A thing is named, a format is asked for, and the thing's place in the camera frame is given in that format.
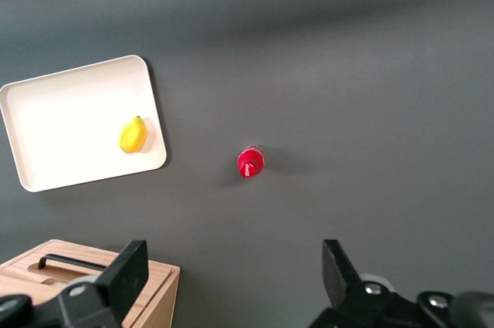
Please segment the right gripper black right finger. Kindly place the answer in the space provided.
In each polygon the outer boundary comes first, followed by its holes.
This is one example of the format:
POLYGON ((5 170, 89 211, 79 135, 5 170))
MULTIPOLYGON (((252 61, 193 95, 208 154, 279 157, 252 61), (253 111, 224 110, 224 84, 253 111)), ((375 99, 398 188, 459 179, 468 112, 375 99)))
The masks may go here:
POLYGON ((386 280, 359 275, 336 239, 323 241, 322 272, 330 307, 311 327, 493 326, 493 294, 426 291, 409 301, 386 280))

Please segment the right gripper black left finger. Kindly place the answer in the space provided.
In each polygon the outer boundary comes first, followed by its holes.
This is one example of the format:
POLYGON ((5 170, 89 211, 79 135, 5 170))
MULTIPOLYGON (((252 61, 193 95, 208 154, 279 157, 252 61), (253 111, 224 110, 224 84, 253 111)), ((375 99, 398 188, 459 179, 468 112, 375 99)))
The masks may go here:
POLYGON ((132 241, 108 265, 58 255, 48 260, 95 269, 95 279, 72 281, 56 297, 32 308, 31 327, 121 327, 148 280, 147 243, 132 241))

